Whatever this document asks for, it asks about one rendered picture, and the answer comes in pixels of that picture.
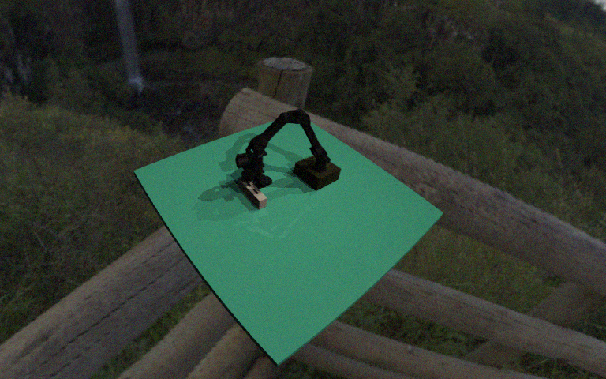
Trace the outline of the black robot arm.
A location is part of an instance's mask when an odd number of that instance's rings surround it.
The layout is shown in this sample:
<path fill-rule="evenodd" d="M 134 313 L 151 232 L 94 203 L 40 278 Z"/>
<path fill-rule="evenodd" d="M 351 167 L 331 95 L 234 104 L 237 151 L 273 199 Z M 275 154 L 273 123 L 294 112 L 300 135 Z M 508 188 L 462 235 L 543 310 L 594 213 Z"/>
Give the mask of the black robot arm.
<path fill-rule="evenodd" d="M 257 172 L 254 168 L 251 168 L 250 165 L 260 166 L 263 164 L 264 156 L 267 156 L 264 149 L 267 147 L 268 142 L 287 123 L 300 124 L 305 131 L 305 134 L 312 145 L 310 148 L 311 152 L 316 157 L 315 166 L 313 166 L 312 169 L 320 173 L 327 170 L 326 164 L 330 163 L 331 159 L 328 157 L 327 151 L 320 145 L 311 127 L 309 115 L 301 108 L 298 108 L 296 110 L 281 113 L 280 116 L 262 132 L 262 134 L 257 135 L 250 141 L 246 153 L 236 155 L 235 162 L 237 168 L 248 167 L 241 173 L 244 180 L 251 182 L 255 178 L 254 176 Z M 250 149 L 252 149 L 253 152 L 251 152 Z"/>

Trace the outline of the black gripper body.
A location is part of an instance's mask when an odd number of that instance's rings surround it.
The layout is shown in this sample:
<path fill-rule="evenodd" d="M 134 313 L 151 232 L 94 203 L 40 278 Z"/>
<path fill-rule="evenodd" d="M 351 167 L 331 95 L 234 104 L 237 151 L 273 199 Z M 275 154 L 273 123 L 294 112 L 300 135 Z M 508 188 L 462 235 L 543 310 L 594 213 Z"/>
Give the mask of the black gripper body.
<path fill-rule="evenodd" d="M 272 184 L 272 179 L 270 179 L 267 175 L 265 176 L 264 173 L 264 166 L 265 164 L 263 163 L 260 166 L 254 166 L 254 165 L 250 165 L 251 168 L 254 168 L 255 171 L 257 172 L 257 174 L 255 175 L 255 177 L 258 178 L 258 182 L 260 184 L 261 188 L 264 188 L 266 186 L 269 186 L 270 184 Z"/>

